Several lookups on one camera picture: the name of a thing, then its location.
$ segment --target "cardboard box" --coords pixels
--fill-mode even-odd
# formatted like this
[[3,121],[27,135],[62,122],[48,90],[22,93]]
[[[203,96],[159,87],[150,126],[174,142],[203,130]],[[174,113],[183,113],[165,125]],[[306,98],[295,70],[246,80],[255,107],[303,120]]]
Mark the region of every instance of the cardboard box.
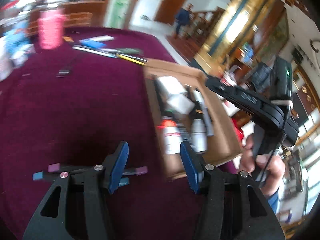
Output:
[[152,75],[173,76],[183,85],[187,84],[193,88],[198,88],[202,93],[209,115],[212,119],[213,131],[215,134],[214,136],[208,137],[208,149],[203,154],[207,163],[221,165],[241,154],[242,147],[239,144],[230,117],[224,110],[217,95],[205,86],[206,76],[201,70],[167,61],[148,59],[148,64],[143,67],[143,71],[151,114],[156,129],[160,153],[163,159],[164,171],[167,177],[173,179],[180,178],[185,176],[185,172],[180,154],[167,155],[165,153],[162,130],[157,128],[161,124],[162,117],[155,88],[151,80]]

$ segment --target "metal screw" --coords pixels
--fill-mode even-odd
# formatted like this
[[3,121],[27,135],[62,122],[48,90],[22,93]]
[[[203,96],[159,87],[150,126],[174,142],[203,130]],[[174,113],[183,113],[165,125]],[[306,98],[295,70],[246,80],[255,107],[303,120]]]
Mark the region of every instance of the metal screw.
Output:
[[213,171],[214,170],[214,166],[212,164],[207,164],[205,166],[205,169],[208,170],[208,171]]
[[240,171],[240,176],[246,178],[249,176],[249,173],[246,171]]
[[66,178],[66,177],[68,177],[68,176],[69,176],[69,173],[66,172],[66,171],[60,173],[60,177],[63,178],[63,179]]
[[94,167],[94,170],[95,171],[101,171],[103,169],[103,166],[101,164],[97,164],[95,167]]

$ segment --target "yellow pencil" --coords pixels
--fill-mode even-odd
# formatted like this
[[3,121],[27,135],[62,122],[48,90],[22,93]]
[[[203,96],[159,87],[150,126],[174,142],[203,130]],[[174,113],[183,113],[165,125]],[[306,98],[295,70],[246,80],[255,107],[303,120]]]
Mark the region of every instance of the yellow pencil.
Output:
[[140,61],[138,61],[138,60],[135,60],[135,59],[133,59],[133,58],[129,58],[129,57],[126,57],[126,56],[123,56],[123,55],[120,55],[120,54],[116,54],[116,55],[117,55],[119,58],[123,58],[123,59],[128,60],[128,61],[131,61],[131,62],[133,62],[133,63],[137,63],[137,64],[142,65],[142,66],[145,66],[145,65],[146,65],[145,63],[140,62]]

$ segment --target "painting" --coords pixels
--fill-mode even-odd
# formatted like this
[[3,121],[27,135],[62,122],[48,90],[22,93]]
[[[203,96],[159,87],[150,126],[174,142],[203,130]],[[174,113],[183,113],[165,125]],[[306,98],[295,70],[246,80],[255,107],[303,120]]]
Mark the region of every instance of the painting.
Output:
[[255,56],[268,65],[268,62],[272,62],[273,57],[281,51],[288,40],[289,25],[287,13],[285,12],[263,48]]

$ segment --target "human hand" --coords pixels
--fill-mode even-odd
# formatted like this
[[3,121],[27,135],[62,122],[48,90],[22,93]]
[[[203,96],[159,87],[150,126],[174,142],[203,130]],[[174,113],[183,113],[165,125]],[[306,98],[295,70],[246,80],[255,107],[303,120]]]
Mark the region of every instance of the human hand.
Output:
[[[247,171],[249,174],[254,171],[256,164],[263,169],[268,161],[269,155],[258,155],[254,161],[252,158],[253,134],[249,135],[246,140],[244,152],[240,160],[239,171]],[[262,193],[268,197],[272,196],[279,188],[281,179],[284,175],[285,165],[279,155],[272,157],[267,170],[269,176],[265,185],[261,188]]]

